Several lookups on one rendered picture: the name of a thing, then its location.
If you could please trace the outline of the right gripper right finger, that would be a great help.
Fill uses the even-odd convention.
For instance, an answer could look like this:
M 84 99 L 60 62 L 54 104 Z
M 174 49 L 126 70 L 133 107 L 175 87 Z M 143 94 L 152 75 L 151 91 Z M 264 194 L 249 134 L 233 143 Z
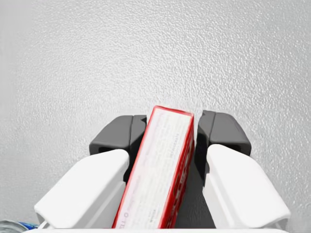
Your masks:
M 251 158 L 252 145 L 230 114 L 204 110 L 197 127 L 195 165 L 218 229 L 285 229 L 291 212 Z

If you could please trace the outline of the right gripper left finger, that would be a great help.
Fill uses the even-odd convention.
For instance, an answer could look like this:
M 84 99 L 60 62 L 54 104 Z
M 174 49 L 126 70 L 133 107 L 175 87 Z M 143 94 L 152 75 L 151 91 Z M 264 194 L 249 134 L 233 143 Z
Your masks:
M 41 229 L 111 228 L 146 129 L 145 115 L 123 115 L 90 142 L 78 161 L 34 206 Z

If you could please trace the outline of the red and white carton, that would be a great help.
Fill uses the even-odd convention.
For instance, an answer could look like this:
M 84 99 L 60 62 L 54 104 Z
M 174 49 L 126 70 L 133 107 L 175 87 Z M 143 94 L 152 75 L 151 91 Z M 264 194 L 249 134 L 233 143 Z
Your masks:
M 174 227 L 194 151 L 193 130 L 192 113 L 153 108 L 113 228 Z

